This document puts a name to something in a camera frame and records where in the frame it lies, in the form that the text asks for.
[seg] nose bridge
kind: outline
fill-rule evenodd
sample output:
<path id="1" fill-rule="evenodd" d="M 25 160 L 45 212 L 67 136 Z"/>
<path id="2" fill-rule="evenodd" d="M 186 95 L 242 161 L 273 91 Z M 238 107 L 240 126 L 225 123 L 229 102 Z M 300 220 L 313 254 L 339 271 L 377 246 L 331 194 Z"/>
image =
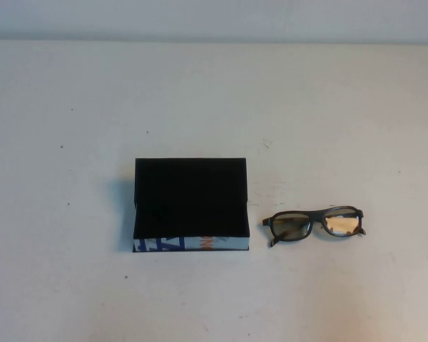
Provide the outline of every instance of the nose bridge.
<path id="1" fill-rule="evenodd" d="M 316 222 L 319 222 L 321 224 L 322 219 L 323 219 L 323 212 L 318 212 L 312 217 L 312 224 Z"/>

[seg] tabletop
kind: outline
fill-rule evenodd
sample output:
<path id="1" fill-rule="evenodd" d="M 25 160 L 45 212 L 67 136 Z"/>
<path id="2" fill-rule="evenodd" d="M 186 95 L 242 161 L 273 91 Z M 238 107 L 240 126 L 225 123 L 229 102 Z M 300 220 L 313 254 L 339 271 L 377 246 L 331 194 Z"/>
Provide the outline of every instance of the tabletop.
<path id="1" fill-rule="evenodd" d="M 136 157 L 246 157 L 250 251 L 132 253 Z M 168 339 L 428 341 L 428 46 L 0 41 L 0 341 Z"/>

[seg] white wall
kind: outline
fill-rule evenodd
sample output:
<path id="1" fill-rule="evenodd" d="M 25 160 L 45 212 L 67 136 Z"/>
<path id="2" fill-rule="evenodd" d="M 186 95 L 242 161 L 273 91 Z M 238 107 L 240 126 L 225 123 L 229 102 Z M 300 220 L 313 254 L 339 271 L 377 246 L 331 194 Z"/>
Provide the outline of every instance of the white wall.
<path id="1" fill-rule="evenodd" d="M 0 38 L 428 43 L 428 0 L 0 0 Z"/>

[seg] black case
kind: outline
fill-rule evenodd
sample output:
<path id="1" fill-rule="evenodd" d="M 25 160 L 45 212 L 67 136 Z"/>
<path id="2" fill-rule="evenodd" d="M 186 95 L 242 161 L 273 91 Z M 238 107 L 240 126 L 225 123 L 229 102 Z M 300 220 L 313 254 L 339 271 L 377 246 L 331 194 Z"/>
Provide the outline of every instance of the black case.
<path id="1" fill-rule="evenodd" d="M 245 158 L 136 159 L 134 252 L 249 249 Z"/>

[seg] black velvet lid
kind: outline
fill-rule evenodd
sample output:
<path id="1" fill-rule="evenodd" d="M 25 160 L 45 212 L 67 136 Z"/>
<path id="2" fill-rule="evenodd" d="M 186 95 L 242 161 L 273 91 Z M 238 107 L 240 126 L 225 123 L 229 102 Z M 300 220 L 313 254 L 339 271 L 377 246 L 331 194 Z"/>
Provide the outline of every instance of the black velvet lid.
<path id="1" fill-rule="evenodd" d="M 245 158 L 136 159 L 134 239 L 249 237 Z"/>

